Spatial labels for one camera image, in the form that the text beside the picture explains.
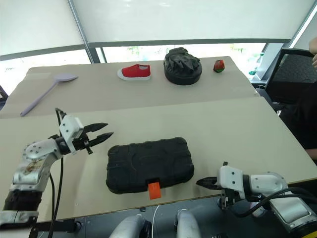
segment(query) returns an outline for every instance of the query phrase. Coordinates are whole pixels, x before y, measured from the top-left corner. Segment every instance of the white shoe sole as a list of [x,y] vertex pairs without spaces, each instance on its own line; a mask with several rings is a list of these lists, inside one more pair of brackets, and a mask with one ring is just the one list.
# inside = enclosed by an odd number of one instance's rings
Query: white shoe sole
[[135,77],[135,78],[130,78],[130,77],[125,77],[122,74],[121,69],[118,70],[117,73],[118,77],[125,80],[125,81],[146,81],[149,80],[151,78],[151,76],[147,76],[147,77]]

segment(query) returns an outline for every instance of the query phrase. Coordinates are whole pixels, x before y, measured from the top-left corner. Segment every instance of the water bottle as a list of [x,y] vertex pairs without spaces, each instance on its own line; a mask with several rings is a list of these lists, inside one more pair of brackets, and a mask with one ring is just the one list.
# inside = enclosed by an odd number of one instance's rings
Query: water bottle
[[249,79],[253,79],[254,75],[256,75],[256,72],[258,71],[258,68],[260,67],[262,60],[263,60],[264,53],[262,52],[260,56],[257,58],[256,61],[254,61],[251,70],[249,71]]

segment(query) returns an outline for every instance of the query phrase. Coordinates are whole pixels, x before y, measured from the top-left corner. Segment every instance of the wall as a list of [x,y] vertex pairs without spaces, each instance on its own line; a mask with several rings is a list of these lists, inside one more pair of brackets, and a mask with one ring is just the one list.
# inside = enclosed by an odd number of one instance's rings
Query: wall
[[315,16],[312,18],[312,21],[303,32],[294,48],[308,50],[308,43],[314,37],[317,37],[317,14],[315,14]]

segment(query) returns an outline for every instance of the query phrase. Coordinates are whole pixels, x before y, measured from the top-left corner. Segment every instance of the window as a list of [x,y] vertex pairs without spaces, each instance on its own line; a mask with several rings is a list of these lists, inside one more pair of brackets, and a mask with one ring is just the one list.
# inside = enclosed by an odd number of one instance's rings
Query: window
[[32,67],[90,63],[85,50],[51,53],[0,61],[0,85],[10,95]]
[[197,44],[167,46],[104,47],[107,62],[163,60],[170,49],[184,47],[198,58],[230,56],[248,76],[250,64],[262,52],[265,43]]

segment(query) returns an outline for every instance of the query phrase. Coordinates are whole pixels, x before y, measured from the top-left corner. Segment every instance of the office chair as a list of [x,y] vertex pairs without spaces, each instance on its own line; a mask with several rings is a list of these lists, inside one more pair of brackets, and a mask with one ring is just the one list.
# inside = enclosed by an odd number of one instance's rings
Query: office chair
[[0,86],[0,110],[5,105],[5,102],[8,98],[7,93],[4,91],[4,89]]
[[265,88],[257,88],[257,92],[275,111],[285,105],[296,104],[302,93],[317,81],[317,72],[312,66],[313,57],[306,50],[282,48],[272,76]]

